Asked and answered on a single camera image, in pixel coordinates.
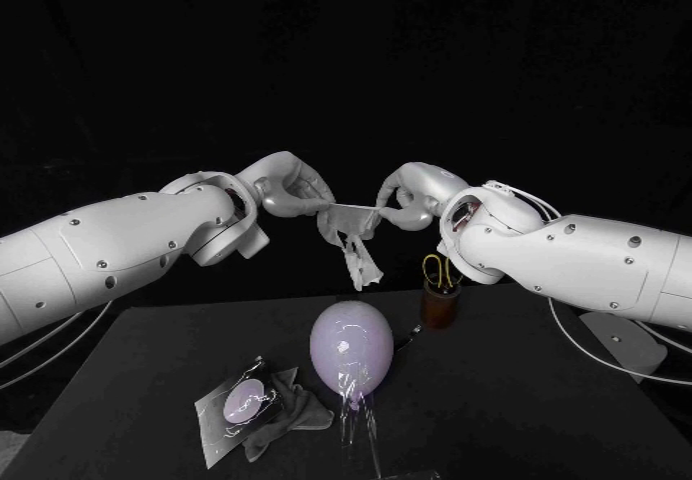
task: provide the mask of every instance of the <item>dark gray table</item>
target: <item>dark gray table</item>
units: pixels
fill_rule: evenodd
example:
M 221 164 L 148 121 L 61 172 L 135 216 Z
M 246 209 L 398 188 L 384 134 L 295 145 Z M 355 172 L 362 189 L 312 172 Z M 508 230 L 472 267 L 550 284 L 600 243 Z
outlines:
M 420 291 L 364 294 L 397 336 Z M 263 355 L 339 410 L 310 363 L 309 337 L 333 296 L 165 308 L 119 318 L 3 479 L 341 478 L 339 422 L 292 432 L 248 464 L 207 470 L 195 401 Z M 612 358 L 571 310 L 586 347 Z M 375 393 L 384 476 L 692 478 L 692 449 L 628 374 L 574 348 L 544 298 L 518 285 L 465 288 L 456 323 L 397 354 Z M 372 478 L 365 468 L 361 478 Z

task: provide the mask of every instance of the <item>small plastic packet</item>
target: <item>small plastic packet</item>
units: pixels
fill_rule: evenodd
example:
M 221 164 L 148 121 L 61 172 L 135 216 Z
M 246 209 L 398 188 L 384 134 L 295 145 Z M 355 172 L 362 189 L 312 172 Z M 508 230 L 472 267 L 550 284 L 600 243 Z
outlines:
M 212 468 L 284 409 L 263 357 L 195 402 L 195 408 L 207 468 Z

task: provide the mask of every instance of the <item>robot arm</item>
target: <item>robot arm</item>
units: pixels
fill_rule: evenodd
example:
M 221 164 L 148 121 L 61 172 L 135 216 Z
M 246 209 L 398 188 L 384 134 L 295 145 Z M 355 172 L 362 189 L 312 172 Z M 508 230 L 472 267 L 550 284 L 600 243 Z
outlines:
M 447 198 L 436 186 L 447 185 L 443 172 L 427 166 L 424 182 L 401 182 L 398 196 L 419 188 L 427 206 L 403 203 L 383 216 L 406 230 L 420 211 L 442 217 L 439 251 L 473 281 L 492 285 L 509 275 L 530 291 L 584 310 L 692 328 L 691 237 L 581 215 L 544 221 L 518 190 L 495 181 Z M 390 193 L 391 179 L 383 187 Z
M 235 250 L 251 258 L 270 241 L 257 225 L 260 205 L 296 217 L 323 212 L 331 202 L 318 172 L 280 152 L 235 177 L 198 172 L 160 192 L 88 205 L 6 236 L 0 344 L 152 283 L 182 254 L 201 266 Z

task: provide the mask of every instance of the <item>brown cup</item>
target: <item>brown cup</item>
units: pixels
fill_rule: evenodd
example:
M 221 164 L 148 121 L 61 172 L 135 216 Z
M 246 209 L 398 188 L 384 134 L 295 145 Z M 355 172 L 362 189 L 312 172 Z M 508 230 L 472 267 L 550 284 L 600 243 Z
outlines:
M 457 314 L 459 294 L 462 293 L 462 285 L 457 285 L 459 278 L 452 278 L 455 287 L 447 293 L 437 288 L 437 274 L 429 275 L 423 284 L 423 300 L 421 300 L 421 318 L 423 323 L 430 328 L 447 328 L 455 321 Z

